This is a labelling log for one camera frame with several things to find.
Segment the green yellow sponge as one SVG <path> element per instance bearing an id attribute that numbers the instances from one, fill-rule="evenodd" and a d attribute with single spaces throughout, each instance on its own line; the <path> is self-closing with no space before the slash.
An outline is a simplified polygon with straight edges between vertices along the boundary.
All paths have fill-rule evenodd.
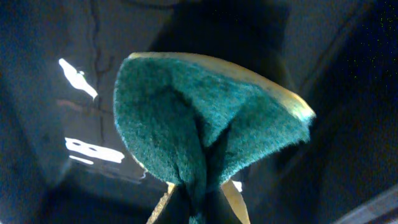
<path id="1" fill-rule="evenodd" d="M 210 223 L 211 193 L 241 169 L 308 141 L 315 112 L 256 72 L 207 55 L 136 52 L 120 66 L 114 122 L 141 167 L 187 201 L 189 223 Z"/>

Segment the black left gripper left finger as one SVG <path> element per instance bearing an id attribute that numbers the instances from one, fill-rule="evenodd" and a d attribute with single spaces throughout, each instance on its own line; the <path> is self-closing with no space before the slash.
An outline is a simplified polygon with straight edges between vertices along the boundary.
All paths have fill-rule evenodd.
<path id="1" fill-rule="evenodd" d="M 194 214 L 185 185 L 169 185 L 152 211 L 152 224 L 189 224 Z"/>

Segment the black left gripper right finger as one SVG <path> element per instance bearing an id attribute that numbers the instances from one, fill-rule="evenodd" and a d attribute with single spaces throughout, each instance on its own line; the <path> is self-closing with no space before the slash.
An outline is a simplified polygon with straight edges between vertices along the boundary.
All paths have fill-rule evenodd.
<path id="1" fill-rule="evenodd" d="M 221 187 L 206 194 L 206 224 L 241 224 Z"/>

